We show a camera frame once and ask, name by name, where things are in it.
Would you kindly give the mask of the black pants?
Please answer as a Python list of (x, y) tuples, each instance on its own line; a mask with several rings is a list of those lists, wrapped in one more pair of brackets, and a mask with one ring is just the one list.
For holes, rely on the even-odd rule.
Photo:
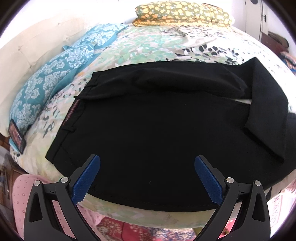
[(269, 188), (295, 169), (295, 115), (256, 58), (120, 66), (92, 74), (46, 159), (69, 176), (92, 154), (101, 167), (90, 195), (146, 210), (204, 211), (215, 204), (195, 158)]

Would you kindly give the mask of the smartphone with patterned case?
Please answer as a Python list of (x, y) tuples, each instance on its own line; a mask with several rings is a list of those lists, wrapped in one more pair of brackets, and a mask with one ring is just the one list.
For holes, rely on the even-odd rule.
[(10, 137), (11, 137), (14, 145), (16, 146), (16, 149), (21, 154), (23, 154), (23, 151), (26, 147), (26, 141), (13, 119), (11, 119), (10, 123), (9, 123), (9, 134), (10, 134)]

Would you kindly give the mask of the teal damask pillow near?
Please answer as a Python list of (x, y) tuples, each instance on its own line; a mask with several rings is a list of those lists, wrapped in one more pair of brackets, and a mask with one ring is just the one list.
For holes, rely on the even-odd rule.
[(44, 105), (71, 83), (95, 56), (92, 44), (71, 47), (44, 64), (26, 81), (10, 110), (10, 119), (22, 134), (35, 122)]

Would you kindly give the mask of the teal damask pillow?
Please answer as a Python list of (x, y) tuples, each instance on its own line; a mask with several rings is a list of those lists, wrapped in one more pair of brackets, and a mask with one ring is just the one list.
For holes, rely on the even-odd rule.
[(90, 44), (95, 50), (109, 46), (117, 38), (117, 35), (122, 30), (126, 29), (126, 24), (102, 24), (96, 25), (87, 31), (74, 44), (68, 46), (64, 45), (63, 50), (78, 47), (85, 44)]
[(92, 44), (71, 47), (44, 64), (26, 81), (10, 110), (10, 119), (22, 134), (35, 122), (44, 105), (71, 83), (95, 56)]

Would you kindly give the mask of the pile of colourful clothes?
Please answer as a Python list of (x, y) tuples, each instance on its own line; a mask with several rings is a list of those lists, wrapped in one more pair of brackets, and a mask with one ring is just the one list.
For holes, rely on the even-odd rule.
[(286, 51), (280, 53), (280, 58), (289, 70), (296, 75), (296, 58)]

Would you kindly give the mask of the dark brown suitcase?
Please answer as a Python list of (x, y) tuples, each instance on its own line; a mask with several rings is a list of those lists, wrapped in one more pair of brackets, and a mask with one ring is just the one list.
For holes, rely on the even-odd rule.
[(290, 45), (288, 40), (273, 32), (268, 31), (267, 34), (262, 33), (261, 43), (271, 49), (271, 51), (273, 51), (277, 56), (279, 56), (281, 52), (289, 52)]

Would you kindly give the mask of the floral leaf-print bedsheet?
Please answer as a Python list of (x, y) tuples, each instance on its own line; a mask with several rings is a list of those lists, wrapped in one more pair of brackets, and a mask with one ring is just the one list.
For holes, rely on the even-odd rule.
[(95, 71), (154, 61), (198, 61), (238, 65), (256, 57), (284, 90), (289, 112), (295, 112), (295, 76), (270, 49), (235, 27), (128, 27), (109, 46), (95, 50), (93, 61), (45, 105), (24, 134), (23, 154), (11, 148), (14, 160), (30, 174), (56, 181), (61, 173), (45, 158), (74, 96)]

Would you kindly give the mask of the teal damask pillow far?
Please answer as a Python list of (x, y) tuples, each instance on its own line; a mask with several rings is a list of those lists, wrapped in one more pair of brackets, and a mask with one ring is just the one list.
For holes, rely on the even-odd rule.
[(85, 44), (90, 44), (95, 50), (109, 46), (117, 38), (117, 35), (122, 30), (126, 29), (126, 24), (102, 24), (96, 25), (87, 31), (74, 44), (68, 46), (64, 45), (63, 50), (78, 47)]

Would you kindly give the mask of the white door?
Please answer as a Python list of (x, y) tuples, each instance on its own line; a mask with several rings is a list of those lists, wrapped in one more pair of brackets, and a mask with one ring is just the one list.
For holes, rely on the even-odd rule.
[(245, 33), (260, 41), (266, 24), (262, 0), (246, 0)]

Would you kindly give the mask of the yellow green patterned pillow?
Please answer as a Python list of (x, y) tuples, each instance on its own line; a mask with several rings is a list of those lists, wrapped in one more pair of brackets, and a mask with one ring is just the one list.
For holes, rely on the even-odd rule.
[(218, 26), (229, 27), (234, 18), (218, 6), (187, 1), (157, 1), (135, 8), (137, 18), (132, 22), (143, 26)]

